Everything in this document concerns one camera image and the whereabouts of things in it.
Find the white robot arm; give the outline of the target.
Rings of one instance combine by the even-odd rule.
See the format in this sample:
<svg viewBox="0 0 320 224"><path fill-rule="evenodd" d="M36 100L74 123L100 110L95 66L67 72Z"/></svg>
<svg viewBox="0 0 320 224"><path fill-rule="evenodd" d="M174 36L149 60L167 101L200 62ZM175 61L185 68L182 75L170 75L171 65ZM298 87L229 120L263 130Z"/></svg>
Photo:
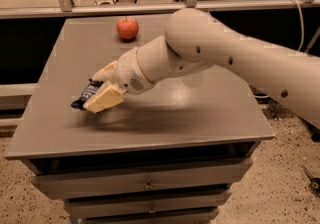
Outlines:
<svg viewBox="0 0 320 224"><path fill-rule="evenodd" d="M320 58L244 36L210 14L185 8L164 34L135 47L92 77L84 108L97 113L156 83L223 67L315 127L320 126Z"/></svg>

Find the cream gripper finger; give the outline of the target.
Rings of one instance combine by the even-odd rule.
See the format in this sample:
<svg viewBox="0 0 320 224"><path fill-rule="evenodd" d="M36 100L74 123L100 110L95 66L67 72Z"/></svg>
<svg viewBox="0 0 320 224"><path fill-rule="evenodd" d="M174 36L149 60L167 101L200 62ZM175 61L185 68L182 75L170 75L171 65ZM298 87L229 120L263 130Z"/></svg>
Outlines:
<svg viewBox="0 0 320 224"><path fill-rule="evenodd" d="M84 104L84 109L92 113L98 113L112 108L124 101L125 93L126 91L117 84L110 81L104 82L97 93Z"/></svg>
<svg viewBox="0 0 320 224"><path fill-rule="evenodd" d="M92 81L99 81L99 82L105 82L105 81L112 81L114 76L114 70L116 67L117 62L113 61L100 69L98 72L96 72L92 77Z"/></svg>

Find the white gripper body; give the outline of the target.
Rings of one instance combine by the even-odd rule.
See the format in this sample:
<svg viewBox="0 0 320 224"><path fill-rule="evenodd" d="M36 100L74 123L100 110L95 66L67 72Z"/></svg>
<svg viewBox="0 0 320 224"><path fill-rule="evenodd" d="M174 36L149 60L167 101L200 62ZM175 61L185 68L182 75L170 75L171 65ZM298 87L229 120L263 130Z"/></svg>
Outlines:
<svg viewBox="0 0 320 224"><path fill-rule="evenodd" d="M124 53L117 60L114 68L114 81L130 94L141 94L154 87L147 80L138 64L138 47Z"/></svg>

